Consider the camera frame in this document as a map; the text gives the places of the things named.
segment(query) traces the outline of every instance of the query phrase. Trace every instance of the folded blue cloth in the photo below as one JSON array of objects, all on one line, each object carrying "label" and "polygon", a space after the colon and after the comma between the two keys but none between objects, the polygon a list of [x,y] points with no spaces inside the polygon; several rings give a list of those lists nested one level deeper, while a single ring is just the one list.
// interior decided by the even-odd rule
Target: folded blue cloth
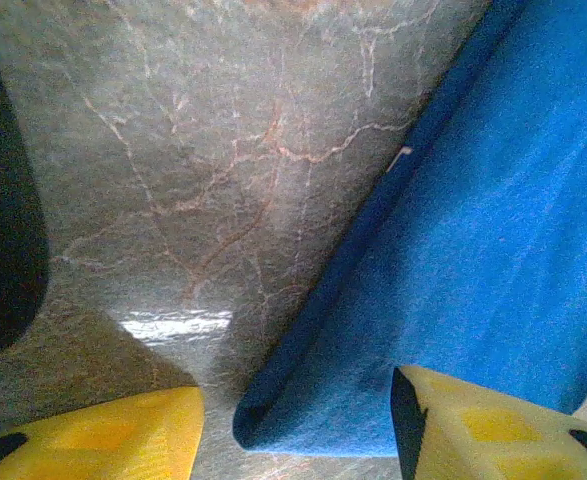
[{"label": "folded blue cloth", "polygon": [[252,451],[395,456],[393,367],[587,394],[587,1],[495,0],[235,419]]}]

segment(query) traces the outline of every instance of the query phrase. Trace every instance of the blue towel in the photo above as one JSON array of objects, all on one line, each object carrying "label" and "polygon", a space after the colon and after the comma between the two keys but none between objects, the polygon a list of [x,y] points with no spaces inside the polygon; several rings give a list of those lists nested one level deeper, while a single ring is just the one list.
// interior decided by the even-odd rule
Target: blue towel
[{"label": "blue towel", "polygon": [[234,418],[246,449],[395,456],[393,367],[587,394],[587,1],[495,0]]}]

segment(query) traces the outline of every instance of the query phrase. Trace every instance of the yellow plastic object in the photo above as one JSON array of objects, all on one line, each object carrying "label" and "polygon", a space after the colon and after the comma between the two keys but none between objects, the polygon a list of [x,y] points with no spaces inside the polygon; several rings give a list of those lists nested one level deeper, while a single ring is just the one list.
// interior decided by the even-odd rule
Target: yellow plastic object
[{"label": "yellow plastic object", "polygon": [[204,425],[197,387],[127,397],[15,429],[0,480],[187,479]]},{"label": "yellow plastic object", "polygon": [[587,422],[421,367],[402,367],[426,420],[415,480],[587,480]]}]

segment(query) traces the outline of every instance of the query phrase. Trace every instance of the floor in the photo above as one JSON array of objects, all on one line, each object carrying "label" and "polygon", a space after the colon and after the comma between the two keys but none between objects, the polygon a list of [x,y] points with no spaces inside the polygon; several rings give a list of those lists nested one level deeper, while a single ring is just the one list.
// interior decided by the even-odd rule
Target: floor
[{"label": "floor", "polygon": [[0,355],[0,432],[199,384],[194,479],[398,478],[246,454],[230,420],[487,4],[0,0],[52,248],[46,304]]}]

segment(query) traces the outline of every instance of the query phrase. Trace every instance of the gray marble surface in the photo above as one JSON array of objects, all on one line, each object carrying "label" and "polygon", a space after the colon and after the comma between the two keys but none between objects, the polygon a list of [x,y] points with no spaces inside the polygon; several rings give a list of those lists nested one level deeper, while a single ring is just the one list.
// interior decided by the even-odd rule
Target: gray marble surface
[{"label": "gray marble surface", "polygon": [[194,479],[397,478],[246,454],[230,421],[487,3],[0,0],[52,248],[0,432],[196,383]]}]

